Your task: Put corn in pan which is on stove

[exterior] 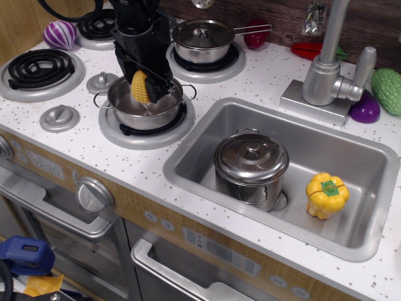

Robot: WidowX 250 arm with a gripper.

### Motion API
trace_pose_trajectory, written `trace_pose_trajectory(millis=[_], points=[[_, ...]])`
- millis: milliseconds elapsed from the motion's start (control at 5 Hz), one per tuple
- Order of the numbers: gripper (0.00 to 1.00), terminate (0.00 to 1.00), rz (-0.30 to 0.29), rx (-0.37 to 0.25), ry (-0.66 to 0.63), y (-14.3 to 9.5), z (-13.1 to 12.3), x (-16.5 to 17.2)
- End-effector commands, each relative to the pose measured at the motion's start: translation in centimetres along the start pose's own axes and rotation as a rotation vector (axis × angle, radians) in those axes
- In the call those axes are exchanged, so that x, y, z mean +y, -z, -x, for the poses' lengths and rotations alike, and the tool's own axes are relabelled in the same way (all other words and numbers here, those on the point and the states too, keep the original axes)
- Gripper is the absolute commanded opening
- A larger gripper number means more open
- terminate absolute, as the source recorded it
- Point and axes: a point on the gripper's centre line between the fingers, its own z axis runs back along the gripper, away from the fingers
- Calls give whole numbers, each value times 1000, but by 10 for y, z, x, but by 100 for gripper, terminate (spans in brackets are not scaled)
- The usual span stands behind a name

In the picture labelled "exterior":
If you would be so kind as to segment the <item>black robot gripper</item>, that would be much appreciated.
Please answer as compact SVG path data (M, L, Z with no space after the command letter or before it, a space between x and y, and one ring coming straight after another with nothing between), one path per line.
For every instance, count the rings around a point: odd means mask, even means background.
M169 19L153 16L116 14L112 35L115 54L126 81L142 70L148 77L145 88L151 103L157 103L174 90L173 76L166 59L170 44Z

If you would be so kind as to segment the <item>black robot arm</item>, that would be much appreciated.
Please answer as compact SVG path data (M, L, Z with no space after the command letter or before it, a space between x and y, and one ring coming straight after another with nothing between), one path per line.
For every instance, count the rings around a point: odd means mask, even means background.
M137 70L147 75L152 103L169 94L173 74L166 58L171 44L170 15L159 1L112 1L115 14L115 54L128 82Z

